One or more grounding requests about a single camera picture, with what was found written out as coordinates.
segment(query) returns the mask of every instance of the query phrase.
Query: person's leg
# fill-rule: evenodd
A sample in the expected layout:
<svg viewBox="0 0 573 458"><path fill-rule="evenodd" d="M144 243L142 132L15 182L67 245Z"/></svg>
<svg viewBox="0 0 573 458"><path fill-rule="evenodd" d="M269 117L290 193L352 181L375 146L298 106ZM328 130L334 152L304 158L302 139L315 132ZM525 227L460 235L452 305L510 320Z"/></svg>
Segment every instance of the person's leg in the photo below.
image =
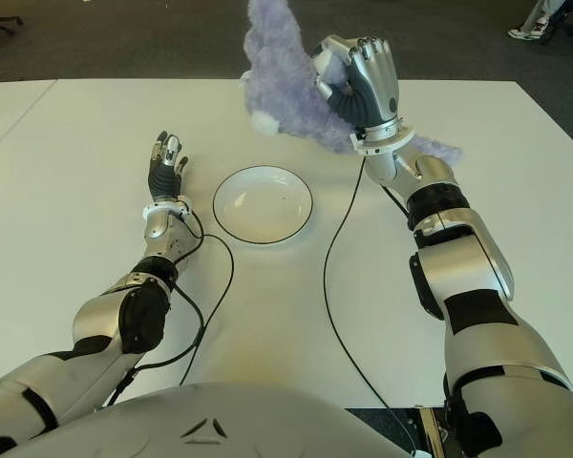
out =
<svg viewBox="0 0 573 458"><path fill-rule="evenodd" d="M535 5L535 7L528 14L528 17L526 18L526 21L524 21L524 24L522 24L522 27L520 27L520 30L526 33L530 33L531 31L533 31L533 29L535 29L535 26L537 25L537 20L540 17L544 17L545 15L544 11L544 7L546 7L545 4L551 1L552 0L539 0L539 2L537 2L537 5Z"/></svg>
<svg viewBox="0 0 573 458"><path fill-rule="evenodd" d="M536 40L541 38L550 17L560 9L565 0L539 0L531 10L526 21L519 29L512 29L508 32L512 38L520 40Z"/></svg>

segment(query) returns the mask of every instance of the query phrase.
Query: white bowl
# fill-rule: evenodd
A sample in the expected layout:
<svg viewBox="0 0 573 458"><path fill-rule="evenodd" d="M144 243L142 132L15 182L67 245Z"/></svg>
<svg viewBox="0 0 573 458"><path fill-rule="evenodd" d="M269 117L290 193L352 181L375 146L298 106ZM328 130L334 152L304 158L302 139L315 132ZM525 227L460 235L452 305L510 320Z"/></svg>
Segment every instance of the white bowl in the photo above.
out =
<svg viewBox="0 0 573 458"><path fill-rule="evenodd" d="M227 177L212 203L221 227L236 239L274 243L297 234L312 213L312 194L279 167L243 169Z"/></svg>

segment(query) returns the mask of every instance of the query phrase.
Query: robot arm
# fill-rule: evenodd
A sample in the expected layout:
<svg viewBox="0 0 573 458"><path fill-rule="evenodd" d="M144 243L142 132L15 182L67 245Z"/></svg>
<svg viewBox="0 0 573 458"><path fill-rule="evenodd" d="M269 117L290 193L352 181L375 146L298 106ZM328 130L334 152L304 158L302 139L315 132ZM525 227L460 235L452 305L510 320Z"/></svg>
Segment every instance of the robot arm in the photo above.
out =
<svg viewBox="0 0 573 458"><path fill-rule="evenodd" d="M512 272L452 169L409 143L384 40L330 36L315 57L344 63L346 93L317 87L357 127L366 171L406 202L418 251L410 268L424 308L446 323L448 418L467 456L573 456L573 385L543 338L510 306ZM373 113L376 116L361 115Z"/></svg>
<svg viewBox="0 0 573 458"><path fill-rule="evenodd" d="M197 241L185 225L175 161L178 139L153 148L144 209L146 250L132 271L74 318L74 348L36 357L0 379L0 453L99 409L129 369L163 337L177 261Z"/></svg>

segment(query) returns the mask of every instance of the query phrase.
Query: floor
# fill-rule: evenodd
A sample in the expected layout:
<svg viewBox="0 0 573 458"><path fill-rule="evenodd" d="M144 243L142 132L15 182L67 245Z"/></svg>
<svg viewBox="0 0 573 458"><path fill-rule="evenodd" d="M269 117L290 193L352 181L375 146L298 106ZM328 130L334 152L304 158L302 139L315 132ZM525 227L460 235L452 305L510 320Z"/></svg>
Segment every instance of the floor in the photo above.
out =
<svg viewBox="0 0 573 458"><path fill-rule="evenodd" d="M290 0L308 49L329 33L387 37L401 78L515 80L573 138L569 40L542 47L506 35L533 3ZM13 24L14 37L0 31L0 81L237 78L248 68L245 0L0 0L0 15L14 14L25 26ZM353 413L408 445L385 412ZM399 413L415 429L408 414Z"/></svg>

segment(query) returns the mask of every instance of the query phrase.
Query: stuffed animal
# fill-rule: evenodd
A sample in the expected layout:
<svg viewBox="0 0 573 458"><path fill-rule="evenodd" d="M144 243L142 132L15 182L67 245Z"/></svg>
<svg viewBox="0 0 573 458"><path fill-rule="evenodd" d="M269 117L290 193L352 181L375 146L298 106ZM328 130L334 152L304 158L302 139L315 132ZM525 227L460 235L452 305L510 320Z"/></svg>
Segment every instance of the stuffed animal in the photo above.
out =
<svg viewBox="0 0 573 458"><path fill-rule="evenodd" d="M317 71L302 45L301 31L287 0L250 0L251 29L244 51L251 70L243 75L246 108L253 126L267 135L280 133L314 138L335 153L354 153L354 126L339 117L315 86ZM323 80L347 87L344 64L333 57ZM416 135L413 145L450 165L461 158L458 148Z"/></svg>

